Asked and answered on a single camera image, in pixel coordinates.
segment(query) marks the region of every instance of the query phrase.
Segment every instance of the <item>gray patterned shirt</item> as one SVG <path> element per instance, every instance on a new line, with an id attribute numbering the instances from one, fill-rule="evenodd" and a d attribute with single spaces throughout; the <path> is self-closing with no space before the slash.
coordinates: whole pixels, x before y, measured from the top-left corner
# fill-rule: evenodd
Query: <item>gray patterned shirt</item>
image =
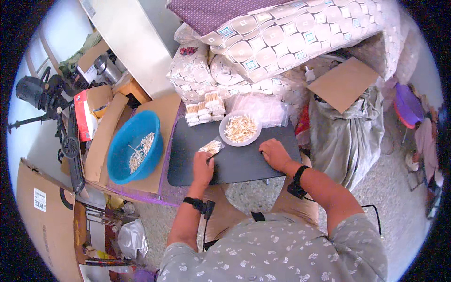
<path id="1" fill-rule="evenodd" d="M 246 219 L 207 252 L 167 247 L 158 282 L 385 281 L 387 257 L 364 213 L 340 222 L 331 236 L 285 213 Z"/>

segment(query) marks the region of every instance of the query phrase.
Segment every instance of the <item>terrazzo floor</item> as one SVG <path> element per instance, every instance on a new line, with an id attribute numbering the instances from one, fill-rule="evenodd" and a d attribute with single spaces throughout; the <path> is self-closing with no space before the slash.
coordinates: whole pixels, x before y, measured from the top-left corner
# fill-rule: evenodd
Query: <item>terrazzo floor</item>
<path id="1" fill-rule="evenodd" d="M 404 158 L 413 150 L 413 131 L 409 130 L 406 142 L 401 145 L 405 127 L 398 121 L 393 110 L 385 114 L 385 135 L 382 140 L 381 156 L 368 174 L 352 191 L 362 205 L 374 204 L 379 212 L 384 246 L 388 256 L 388 281 L 398 280 L 406 271 L 428 230 L 425 217 L 426 187 L 410 192 L 416 185 L 415 174 L 408 174 Z M 229 201 L 239 210 L 269 211 L 273 206 L 284 178 L 273 178 L 269 185 L 263 180 L 235 183 L 226 192 Z M 150 270 L 159 267 L 166 239 L 177 208 L 158 204 L 136 203 L 149 245 L 145 257 Z M 373 208 L 365 208 L 370 220 L 377 226 Z M 319 226 L 327 232 L 326 213 L 320 208 Z"/>

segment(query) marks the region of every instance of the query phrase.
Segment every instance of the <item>black tabletop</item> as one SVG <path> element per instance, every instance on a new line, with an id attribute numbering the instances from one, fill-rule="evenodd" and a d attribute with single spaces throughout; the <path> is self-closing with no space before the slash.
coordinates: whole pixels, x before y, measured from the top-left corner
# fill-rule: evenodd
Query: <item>black tabletop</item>
<path id="1" fill-rule="evenodd" d="M 175 125 L 169 160 L 168 182 L 172 186 L 189 186 L 193 181 L 194 154 L 219 136 L 220 121 L 188 127 L 181 118 Z M 292 159 L 301 162 L 297 140 L 291 123 L 288 126 L 263 128 L 260 136 L 244 147 L 233 147 L 225 142 L 215 156 L 215 173 L 210 185 L 236 183 L 283 176 L 272 169 L 258 151 L 260 144 L 275 138 L 282 142 Z"/>

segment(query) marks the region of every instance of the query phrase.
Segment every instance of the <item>green cloth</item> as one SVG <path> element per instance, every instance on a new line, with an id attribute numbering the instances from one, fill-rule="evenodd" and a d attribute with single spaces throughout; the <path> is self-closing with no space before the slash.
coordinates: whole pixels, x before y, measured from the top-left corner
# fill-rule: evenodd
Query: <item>green cloth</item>
<path id="1" fill-rule="evenodd" d="M 58 67 L 65 77 L 70 76 L 70 73 L 73 73 L 75 71 L 75 68 L 77 67 L 78 60 L 92 47 L 94 47 L 97 43 L 100 42 L 102 39 L 102 36 L 99 34 L 98 31 L 88 34 L 86 37 L 85 43 L 83 44 L 83 47 L 75 52 L 75 54 L 68 58 L 65 61 L 60 62 L 60 66 Z"/>

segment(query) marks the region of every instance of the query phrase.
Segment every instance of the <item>blue plastic basin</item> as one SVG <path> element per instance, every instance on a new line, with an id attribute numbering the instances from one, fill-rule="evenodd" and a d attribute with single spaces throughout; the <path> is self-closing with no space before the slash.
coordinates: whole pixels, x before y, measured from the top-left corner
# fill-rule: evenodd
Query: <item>blue plastic basin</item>
<path id="1" fill-rule="evenodd" d="M 152 146 L 138 169 L 130 174 L 129 161 L 141 140 L 155 132 Z M 143 111 L 129 119 L 117 132 L 108 151 L 106 167 L 110 179 L 116 184 L 126 184 L 148 177 L 160 161 L 163 153 L 163 138 L 160 119 L 153 111 Z"/>

